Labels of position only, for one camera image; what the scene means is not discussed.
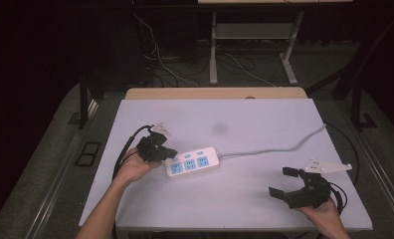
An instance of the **human arm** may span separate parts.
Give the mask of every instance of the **human arm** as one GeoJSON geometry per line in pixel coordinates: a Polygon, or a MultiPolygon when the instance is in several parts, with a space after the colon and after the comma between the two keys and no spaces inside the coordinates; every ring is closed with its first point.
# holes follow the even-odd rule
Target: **human arm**
{"type": "Polygon", "coordinates": [[[333,199],[329,198],[327,202],[315,209],[312,207],[301,207],[296,210],[305,214],[308,220],[310,220],[317,230],[326,238],[349,238],[349,235],[340,220],[339,213],[337,212],[333,199]]]}
{"type": "Polygon", "coordinates": [[[110,238],[116,210],[125,188],[131,182],[139,180],[151,169],[161,165],[160,161],[145,163],[137,154],[136,148],[130,149],[124,158],[119,172],[80,229],[77,239],[110,238]]]}

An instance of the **white power strip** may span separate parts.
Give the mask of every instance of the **white power strip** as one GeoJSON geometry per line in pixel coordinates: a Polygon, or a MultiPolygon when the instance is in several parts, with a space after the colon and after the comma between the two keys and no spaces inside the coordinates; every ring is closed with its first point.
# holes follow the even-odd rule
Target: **white power strip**
{"type": "Polygon", "coordinates": [[[180,153],[165,160],[166,174],[171,178],[215,169],[218,166],[219,158],[214,147],[180,153]]]}

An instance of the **blue outlet socket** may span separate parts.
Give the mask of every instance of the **blue outlet socket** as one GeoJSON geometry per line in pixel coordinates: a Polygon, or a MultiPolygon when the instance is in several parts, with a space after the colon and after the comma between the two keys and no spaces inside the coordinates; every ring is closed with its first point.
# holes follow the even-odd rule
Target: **blue outlet socket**
{"type": "Polygon", "coordinates": [[[197,164],[199,167],[204,167],[204,166],[208,166],[209,165],[209,159],[207,158],[207,156],[202,156],[197,158],[197,164]]]}
{"type": "Polygon", "coordinates": [[[196,168],[196,161],[194,159],[184,161],[185,170],[191,170],[196,168]]]}
{"type": "Polygon", "coordinates": [[[182,172],[182,164],[180,162],[171,164],[172,174],[182,172]]]}

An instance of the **human hand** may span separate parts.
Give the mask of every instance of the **human hand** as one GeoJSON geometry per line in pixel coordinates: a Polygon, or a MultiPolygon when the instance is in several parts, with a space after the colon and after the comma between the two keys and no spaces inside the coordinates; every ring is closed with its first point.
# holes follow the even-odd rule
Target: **human hand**
{"type": "Polygon", "coordinates": [[[114,181],[121,183],[125,187],[127,187],[129,183],[142,178],[151,169],[162,164],[161,161],[144,162],[138,155],[138,149],[136,147],[131,148],[122,160],[122,165],[114,181]]]}
{"type": "Polygon", "coordinates": [[[329,198],[327,202],[315,209],[313,207],[301,207],[296,210],[305,214],[323,236],[330,239],[349,238],[333,199],[329,198]]]}

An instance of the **dark floor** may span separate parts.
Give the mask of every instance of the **dark floor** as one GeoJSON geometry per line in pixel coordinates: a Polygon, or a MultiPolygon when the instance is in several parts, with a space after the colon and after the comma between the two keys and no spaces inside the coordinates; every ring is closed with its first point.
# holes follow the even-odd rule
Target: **dark floor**
{"type": "MultiPolygon", "coordinates": [[[[231,47],[226,42],[219,46],[218,87],[269,87],[264,81],[277,87],[288,87],[290,84],[278,57],[285,44],[263,44],[260,48],[231,47]],[[264,81],[246,74],[226,54],[234,56],[246,71],[264,81]]],[[[353,43],[296,45],[291,63],[298,80],[297,86],[306,89],[335,73],[347,64],[357,47],[353,43]]],[[[181,78],[184,81],[178,82],[179,87],[210,87],[208,51],[203,50],[198,61],[192,63],[168,59],[169,57],[174,55],[163,56],[165,64],[175,74],[183,74],[181,78]]],[[[154,78],[149,87],[176,86],[174,78],[166,71],[158,70],[155,73],[158,77],[154,78]]],[[[362,112],[369,114],[377,127],[356,130],[349,120],[350,98],[335,101],[331,96],[333,87],[334,83],[329,84],[309,97],[314,99],[320,115],[329,124],[327,130],[342,161],[356,165],[351,144],[359,155],[359,178],[355,187],[372,219],[374,230],[351,232],[351,237],[394,238],[394,194],[389,193],[392,189],[390,187],[394,187],[394,127],[371,97],[364,94],[362,112]],[[375,161],[387,173],[391,184],[383,182],[383,174],[377,173],[375,161]]],[[[79,130],[77,124],[69,123],[73,114],[80,110],[79,88],[75,87],[67,94],[1,211],[0,238],[75,237],[83,206],[99,166],[99,157],[123,97],[124,92],[112,90],[106,92],[103,100],[92,101],[90,120],[84,129],[79,130]],[[95,163],[92,167],[74,166],[87,142],[100,143],[95,163]]],[[[355,172],[356,170],[349,172],[352,178],[355,177],[355,172]]],[[[300,234],[301,232],[286,233],[289,238],[296,238],[300,234]]],[[[234,238],[268,238],[262,234],[253,234],[254,237],[250,237],[250,234],[238,235],[234,238]]],[[[315,238],[316,235],[316,232],[309,232],[302,238],[315,238]]],[[[133,237],[149,238],[149,235],[139,234],[133,237]]]]}

